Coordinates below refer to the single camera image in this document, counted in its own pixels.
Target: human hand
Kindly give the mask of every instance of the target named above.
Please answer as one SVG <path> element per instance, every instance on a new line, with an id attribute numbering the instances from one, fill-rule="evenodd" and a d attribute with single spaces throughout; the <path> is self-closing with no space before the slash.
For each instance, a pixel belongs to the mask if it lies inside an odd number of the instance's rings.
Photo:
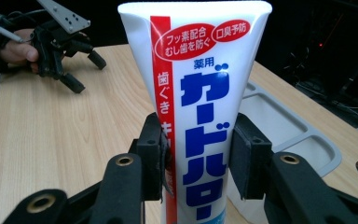
<path id="1" fill-rule="evenodd" d="M 24 40 L 30 39 L 31 33 L 34 29 L 22 29 L 15 31 L 14 34 L 20 36 Z M 38 73 L 37 60 L 39 53 L 30 42 L 18 43 L 14 40 L 9 40 L 5 47 L 0 50 L 0 57 L 6 63 L 12 63 L 16 65 L 26 65 L 30 63 L 33 73 Z"/>

